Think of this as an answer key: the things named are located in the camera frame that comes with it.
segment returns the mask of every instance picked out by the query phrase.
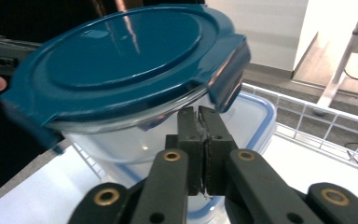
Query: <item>wire basket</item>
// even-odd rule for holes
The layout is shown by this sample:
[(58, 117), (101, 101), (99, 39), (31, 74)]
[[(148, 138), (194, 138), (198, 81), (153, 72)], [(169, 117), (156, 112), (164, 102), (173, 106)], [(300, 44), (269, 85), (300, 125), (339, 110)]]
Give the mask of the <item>wire basket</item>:
[[(277, 109), (276, 135), (295, 140), (299, 144), (317, 148), (324, 153), (358, 165), (358, 116), (314, 103), (268, 91), (250, 84), (242, 90), (270, 100)], [(108, 178), (104, 170), (81, 147), (75, 149), (102, 180)]]

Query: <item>plastic container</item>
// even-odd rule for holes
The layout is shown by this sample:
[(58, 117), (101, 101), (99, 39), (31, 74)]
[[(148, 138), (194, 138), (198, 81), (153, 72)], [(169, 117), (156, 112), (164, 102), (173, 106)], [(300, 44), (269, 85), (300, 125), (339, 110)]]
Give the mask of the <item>plastic container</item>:
[[(49, 40), (20, 64), (1, 100), (8, 116), (43, 145), (53, 147), (55, 133), (63, 133), (130, 187), (147, 176), (165, 134), (176, 133), (178, 109), (206, 105), (226, 112), (235, 132), (243, 128), (230, 124), (240, 114), (230, 107), (249, 61), (245, 36), (234, 34), (216, 10), (139, 7)], [(261, 144), (260, 125), (252, 133), (256, 140), (238, 135), (240, 146)], [(190, 201), (190, 219), (218, 202)]]
[[(207, 97), (203, 97), (192, 106), (197, 108), (198, 105), (208, 106), (211, 105), (211, 103)], [(250, 93), (241, 92), (228, 112), (220, 116), (239, 148), (252, 149), (260, 154), (264, 153), (271, 136), (276, 131), (276, 111), (274, 106), (268, 100)], [(112, 135), (107, 135), (104, 140), (100, 139), (98, 141), (110, 141), (111, 147), (117, 147), (117, 142), (123, 141), (119, 147), (124, 147), (126, 150), (117, 150), (115, 158), (128, 159), (133, 157), (135, 159), (137, 153), (143, 152), (141, 148), (147, 147), (147, 149), (144, 149), (147, 151), (145, 152), (147, 156), (140, 156), (143, 160), (111, 161), (107, 158), (111, 158), (112, 155), (106, 157), (102, 155), (107, 149), (96, 147), (93, 144), (95, 142), (90, 140), (87, 134), (66, 133), (65, 137), (77, 143), (75, 147), (77, 147), (78, 151), (87, 151), (105, 170), (108, 175), (105, 179), (113, 182), (119, 181), (121, 184), (130, 187), (147, 177), (155, 155), (164, 148), (165, 144), (165, 141), (160, 141), (165, 140), (163, 137), (157, 139), (156, 136), (175, 134), (177, 128), (176, 118), (176, 113), (172, 114), (165, 121), (167, 123), (154, 128), (149, 134), (149, 137), (142, 139), (142, 141), (137, 138), (137, 133), (135, 132), (118, 134), (117, 139), (115, 137), (112, 138)], [(152, 148), (150, 144), (155, 146), (155, 150), (150, 150), (150, 148)], [(197, 197), (190, 196), (188, 199), (187, 222), (207, 223), (218, 213), (223, 212), (223, 209), (224, 197), (209, 197), (205, 195), (199, 195)]]

